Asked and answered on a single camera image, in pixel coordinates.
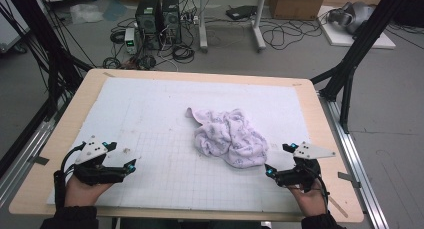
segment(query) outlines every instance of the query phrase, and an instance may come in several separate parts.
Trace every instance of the computer tower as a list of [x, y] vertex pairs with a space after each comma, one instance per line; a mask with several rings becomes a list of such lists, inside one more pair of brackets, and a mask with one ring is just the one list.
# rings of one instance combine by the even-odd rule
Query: computer tower
[[143, 46], [147, 48], [149, 44], [149, 49], [161, 49], [160, 33], [164, 26], [160, 0], [140, 0], [135, 19]]
[[166, 28], [166, 42], [173, 44], [181, 43], [181, 22], [179, 0], [163, 0], [162, 14], [164, 27]]

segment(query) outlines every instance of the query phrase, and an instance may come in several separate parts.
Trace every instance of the hand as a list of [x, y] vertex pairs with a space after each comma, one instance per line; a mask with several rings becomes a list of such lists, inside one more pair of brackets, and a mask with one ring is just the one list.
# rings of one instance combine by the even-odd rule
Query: hand
[[309, 192], [303, 193], [301, 191], [302, 187], [288, 187], [305, 217], [326, 214], [326, 206], [321, 193], [321, 183], [318, 179], [315, 179], [311, 188], [312, 189]]
[[65, 207], [94, 206], [100, 195], [113, 184], [89, 186], [72, 176], [66, 184]]

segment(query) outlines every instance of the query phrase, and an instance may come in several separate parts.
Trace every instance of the black device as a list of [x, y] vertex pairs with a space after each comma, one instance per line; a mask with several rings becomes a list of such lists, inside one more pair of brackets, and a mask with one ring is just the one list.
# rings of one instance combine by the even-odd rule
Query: black device
[[161, 32], [164, 29], [160, 0], [140, 0], [135, 13], [141, 42], [149, 49], [161, 49]]
[[[93, 136], [87, 143], [83, 142], [66, 154], [60, 170], [53, 174], [57, 209], [62, 208], [65, 204], [66, 176], [72, 171], [82, 183], [93, 186], [96, 184], [123, 182], [126, 176], [136, 170], [136, 159], [125, 163], [122, 167], [105, 167], [102, 165], [106, 158], [106, 153], [115, 150], [116, 145], [116, 142], [110, 144], [103, 142], [100, 144], [94, 140]], [[81, 151], [80, 156], [65, 171], [68, 158], [76, 151]]]
[[226, 14], [231, 19], [237, 21], [243, 18], [249, 18], [253, 15], [256, 15], [257, 8], [258, 7], [256, 6], [241, 6], [227, 10]]
[[163, 0], [162, 14], [166, 28], [166, 42], [171, 44], [181, 43], [180, 1]]
[[[284, 144], [283, 150], [293, 153], [299, 146], [292, 143], [291, 145]], [[303, 190], [308, 192], [312, 189], [312, 185], [316, 178], [320, 177], [321, 168], [316, 159], [302, 159], [293, 157], [296, 165], [291, 170], [277, 171], [277, 169], [265, 164], [265, 174], [274, 179], [278, 186], [303, 186]]]

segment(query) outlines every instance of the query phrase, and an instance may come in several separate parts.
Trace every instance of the white desk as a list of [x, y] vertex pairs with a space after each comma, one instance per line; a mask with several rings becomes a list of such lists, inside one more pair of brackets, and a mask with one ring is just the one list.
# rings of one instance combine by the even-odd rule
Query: white desk
[[[336, 142], [327, 119], [309, 80], [231, 75], [208, 75], [192, 73], [141, 72], [124, 70], [93, 69], [85, 77], [78, 92], [62, 116], [46, 143], [40, 156], [50, 159], [47, 165], [33, 165], [27, 178], [10, 204], [9, 210], [16, 214], [53, 215], [55, 206], [47, 204], [53, 188], [53, 173], [56, 171], [74, 143], [90, 109], [110, 77], [144, 78], [151, 80], [174, 80], [193, 82], [219, 82], [247, 85], [290, 87], [296, 91], [305, 119], [307, 131], [313, 144], [338, 153]], [[361, 222], [364, 218], [356, 194], [349, 181], [338, 178], [337, 172], [346, 173], [340, 156], [320, 160], [322, 174], [331, 192], [330, 208], [338, 222]], [[285, 213], [247, 212], [226, 210], [151, 209], [99, 206], [99, 216], [151, 217], [180, 219], [299, 221], [299, 210]]]
[[[262, 32], [259, 29], [259, 23], [261, 22], [262, 10], [264, 8], [265, 0], [258, 0], [258, 9], [256, 11], [256, 19], [252, 21], [252, 29], [255, 34], [256, 42], [258, 43], [258, 52], [266, 48], [265, 41], [262, 37]], [[199, 25], [199, 37], [200, 37], [200, 49], [203, 52], [208, 51], [208, 40], [206, 36], [206, 25], [205, 25], [205, 1], [200, 0], [200, 25]]]

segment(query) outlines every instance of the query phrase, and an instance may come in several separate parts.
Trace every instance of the plastic bag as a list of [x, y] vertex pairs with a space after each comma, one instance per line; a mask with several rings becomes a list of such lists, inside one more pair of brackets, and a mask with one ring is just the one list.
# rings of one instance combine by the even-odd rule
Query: plastic bag
[[72, 23], [81, 24], [85, 22], [98, 22], [103, 20], [103, 15], [95, 5], [79, 4], [72, 6]]

